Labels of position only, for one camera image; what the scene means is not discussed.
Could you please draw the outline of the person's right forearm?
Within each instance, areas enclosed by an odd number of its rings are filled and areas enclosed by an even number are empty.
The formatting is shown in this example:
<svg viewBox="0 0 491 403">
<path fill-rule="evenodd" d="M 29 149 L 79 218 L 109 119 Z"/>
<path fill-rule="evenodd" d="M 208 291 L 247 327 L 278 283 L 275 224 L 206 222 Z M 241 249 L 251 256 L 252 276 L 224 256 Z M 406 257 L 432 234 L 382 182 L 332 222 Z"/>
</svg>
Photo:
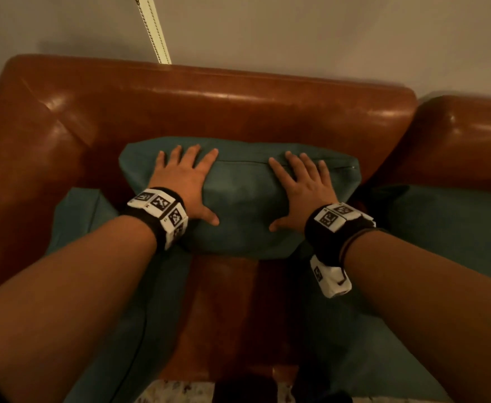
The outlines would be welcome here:
<svg viewBox="0 0 491 403">
<path fill-rule="evenodd" d="M 406 348 L 458 403 L 491 403 L 491 278 L 379 230 L 344 269 Z"/>
</svg>

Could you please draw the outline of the patterned light rug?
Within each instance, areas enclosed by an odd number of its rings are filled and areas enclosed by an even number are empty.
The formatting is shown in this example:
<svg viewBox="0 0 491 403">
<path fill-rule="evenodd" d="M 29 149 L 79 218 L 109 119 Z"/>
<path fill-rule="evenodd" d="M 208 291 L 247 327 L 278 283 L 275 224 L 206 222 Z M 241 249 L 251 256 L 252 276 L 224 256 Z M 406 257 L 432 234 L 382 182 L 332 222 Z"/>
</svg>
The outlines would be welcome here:
<svg viewBox="0 0 491 403">
<path fill-rule="evenodd" d="M 155 380 L 134 403 L 296 403 L 291 386 L 260 375 L 208 381 Z"/>
</svg>

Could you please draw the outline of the person's left hand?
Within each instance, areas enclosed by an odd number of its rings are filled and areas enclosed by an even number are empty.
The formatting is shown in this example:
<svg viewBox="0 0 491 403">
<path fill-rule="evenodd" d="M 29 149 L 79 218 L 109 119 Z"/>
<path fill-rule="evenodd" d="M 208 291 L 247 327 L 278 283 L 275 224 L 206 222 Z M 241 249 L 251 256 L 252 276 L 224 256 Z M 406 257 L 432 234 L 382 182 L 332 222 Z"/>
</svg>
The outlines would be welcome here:
<svg viewBox="0 0 491 403">
<path fill-rule="evenodd" d="M 217 148 L 209 151 L 193 168 L 181 167 L 182 147 L 176 146 L 167 157 L 165 168 L 155 170 L 148 182 L 148 188 L 163 187 L 175 191 L 182 197 L 186 213 L 190 219 L 199 219 L 202 202 L 202 187 L 217 159 Z"/>
</svg>

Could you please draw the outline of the large teal seat cushion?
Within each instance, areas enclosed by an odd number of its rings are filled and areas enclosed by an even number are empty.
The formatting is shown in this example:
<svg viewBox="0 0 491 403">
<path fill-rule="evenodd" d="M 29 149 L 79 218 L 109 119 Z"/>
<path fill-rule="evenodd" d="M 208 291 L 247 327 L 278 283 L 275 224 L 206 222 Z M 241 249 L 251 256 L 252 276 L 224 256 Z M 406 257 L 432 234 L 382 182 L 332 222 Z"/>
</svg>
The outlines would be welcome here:
<svg viewBox="0 0 491 403">
<path fill-rule="evenodd" d="M 491 277 L 491 192 L 391 185 L 371 189 L 365 204 L 394 236 Z M 452 401 L 365 300 L 357 285 L 326 298 L 304 242 L 292 254 L 300 363 L 292 393 L 313 403 L 343 391 L 351 397 Z"/>
</svg>

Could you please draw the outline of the person's right hand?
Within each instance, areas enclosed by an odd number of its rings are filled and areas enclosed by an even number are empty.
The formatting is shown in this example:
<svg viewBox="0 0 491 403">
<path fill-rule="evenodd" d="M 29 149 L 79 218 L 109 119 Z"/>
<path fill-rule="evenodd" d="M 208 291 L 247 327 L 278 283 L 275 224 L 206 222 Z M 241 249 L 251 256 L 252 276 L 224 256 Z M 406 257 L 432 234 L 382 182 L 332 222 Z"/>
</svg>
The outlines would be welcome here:
<svg viewBox="0 0 491 403">
<path fill-rule="evenodd" d="M 293 230 L 304 233 L 305 225 L 312 213 L 338 199 L 331 182 L 321 182 L 316 163 L 305 153 L 297 155 L 308 168 L 310 178 L 293 179 L 273 157 L 269 165 L 284 188 L 289 201 L 289 213 L 293 219 Z"/>
</svg>

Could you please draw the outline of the person's left forearm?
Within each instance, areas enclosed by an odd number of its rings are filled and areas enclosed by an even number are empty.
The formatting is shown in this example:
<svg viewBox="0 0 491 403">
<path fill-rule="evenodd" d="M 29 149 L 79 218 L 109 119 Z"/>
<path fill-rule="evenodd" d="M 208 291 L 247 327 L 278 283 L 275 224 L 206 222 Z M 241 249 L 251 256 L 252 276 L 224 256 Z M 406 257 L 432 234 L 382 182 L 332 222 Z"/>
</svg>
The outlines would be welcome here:
<svg viewBox="0 0 491 403">
<path fill-rule="evenodd" d="M 61 403 L 116 323 L 157 248 L 119 216 L 0 286 L 0 403 Z"/>
</svg>

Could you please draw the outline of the teal throw cushion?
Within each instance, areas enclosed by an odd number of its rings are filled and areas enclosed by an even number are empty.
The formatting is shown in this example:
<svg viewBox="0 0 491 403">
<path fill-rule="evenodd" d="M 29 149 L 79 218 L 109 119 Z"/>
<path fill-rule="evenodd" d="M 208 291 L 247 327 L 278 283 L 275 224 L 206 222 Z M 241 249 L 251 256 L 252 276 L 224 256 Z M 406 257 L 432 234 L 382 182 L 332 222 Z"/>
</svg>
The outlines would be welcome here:
<svg viewBox="0 0 491 403">
<path fill-rule="evenodd" d="M 203 203 L 220 219 L 218 226 L 203 221 L 188 224 L 176 247 L 203 254 L 253 259 L 287 258 L 303 242 L 291 230 L 269 231 L 269 224 L 285 216 L 289 203 L 282 185 L 268 164 L 275 158 L 291 174 L 285 153 L 307 154 L 326 162 L 339 200 L 347 201 L 362 181 L 358 160 L 330 149 L 297 143 L 247 143 L 201 137 L 168 136 L 128 144 L 119 156 L 119 166 L 134 193 L 148 187 L 156 157 L 167 157 L 176 147 L 199 144 L 199 159 L 212 149 L 219 151 L 202 189 Z"/>
</svg>

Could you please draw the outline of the black wrist band with markers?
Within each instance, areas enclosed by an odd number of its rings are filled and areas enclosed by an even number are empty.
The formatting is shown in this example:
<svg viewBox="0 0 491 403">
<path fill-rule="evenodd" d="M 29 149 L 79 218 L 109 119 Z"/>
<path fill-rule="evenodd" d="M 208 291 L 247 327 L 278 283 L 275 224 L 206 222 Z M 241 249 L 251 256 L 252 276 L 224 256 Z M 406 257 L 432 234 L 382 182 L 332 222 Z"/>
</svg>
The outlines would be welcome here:
<svg viewBox="0 0 491 403">
<path fill-rule="evenodd" d="M 378 230 L 374 219 L 347 203 L 333 203 L 315 210 L 305 225 L 305 238 L 314 254 L 309 265 L 326 298 L 352 289 L 343 258 L 347 246 L 361 235 Z"/>
<path fill-rule="evenodd" d="M 169 250 L 188 227 L 182 197 L 163 187 L 145 189 L 128 201 L 120 215 L 134 217 L 148 226 L 156 238 L 157 252 Z"/>
</svg>

